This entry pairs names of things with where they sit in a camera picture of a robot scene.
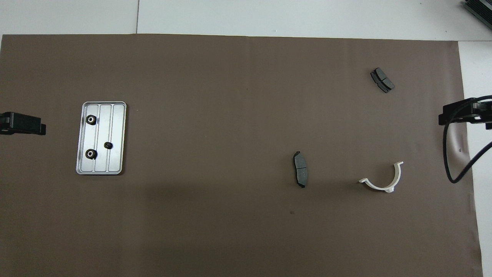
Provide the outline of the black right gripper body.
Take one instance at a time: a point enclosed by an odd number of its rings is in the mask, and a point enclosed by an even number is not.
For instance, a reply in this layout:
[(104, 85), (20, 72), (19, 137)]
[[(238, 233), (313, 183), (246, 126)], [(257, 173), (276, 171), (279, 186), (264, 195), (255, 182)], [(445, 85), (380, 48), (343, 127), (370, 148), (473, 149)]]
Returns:
[(491, 97), (472, 97), (443, 106), (443, 125), (464, 122), (492, 129)]

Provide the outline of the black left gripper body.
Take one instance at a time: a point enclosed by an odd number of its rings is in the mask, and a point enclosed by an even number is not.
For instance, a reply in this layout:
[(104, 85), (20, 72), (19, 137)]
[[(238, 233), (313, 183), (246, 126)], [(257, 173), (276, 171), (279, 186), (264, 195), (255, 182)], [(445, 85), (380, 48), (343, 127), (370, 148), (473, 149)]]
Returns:
[(0, 114), (0, 134), (15, 133), (42, 135), (42, 119), (17, 112)]

